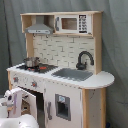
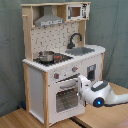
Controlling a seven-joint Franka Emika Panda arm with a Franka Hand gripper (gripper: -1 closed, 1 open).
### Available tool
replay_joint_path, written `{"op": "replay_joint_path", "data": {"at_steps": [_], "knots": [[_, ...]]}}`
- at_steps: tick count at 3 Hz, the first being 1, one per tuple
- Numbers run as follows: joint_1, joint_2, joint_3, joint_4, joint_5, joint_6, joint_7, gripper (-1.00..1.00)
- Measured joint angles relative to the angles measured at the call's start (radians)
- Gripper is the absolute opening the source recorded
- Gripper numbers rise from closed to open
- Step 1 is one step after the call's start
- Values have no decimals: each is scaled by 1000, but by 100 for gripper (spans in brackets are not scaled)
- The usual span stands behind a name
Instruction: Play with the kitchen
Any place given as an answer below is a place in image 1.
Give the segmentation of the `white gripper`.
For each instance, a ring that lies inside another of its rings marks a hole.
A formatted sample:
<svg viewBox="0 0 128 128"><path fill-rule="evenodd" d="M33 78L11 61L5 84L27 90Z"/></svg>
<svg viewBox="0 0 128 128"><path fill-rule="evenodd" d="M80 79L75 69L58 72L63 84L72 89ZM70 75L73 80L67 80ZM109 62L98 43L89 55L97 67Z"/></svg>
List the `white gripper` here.
<svg viewBox="0 0 128 128"><path fill-rule="evenodd" d="M22 90L7 90L0 98L0 118L17 118L21 116Z"/></svg>

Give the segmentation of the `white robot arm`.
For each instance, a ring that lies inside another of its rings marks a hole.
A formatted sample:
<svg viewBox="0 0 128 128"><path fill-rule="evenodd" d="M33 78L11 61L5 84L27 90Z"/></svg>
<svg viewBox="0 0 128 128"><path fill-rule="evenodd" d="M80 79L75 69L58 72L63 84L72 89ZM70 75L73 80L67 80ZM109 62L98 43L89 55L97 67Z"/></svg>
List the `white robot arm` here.
<svg viewBox="0 0 128 128"><path fill-rule="evenodd" d="M32 115L21 114L22 94L21 88L14 88L0 98L0 128L39 128Z"/></svg>

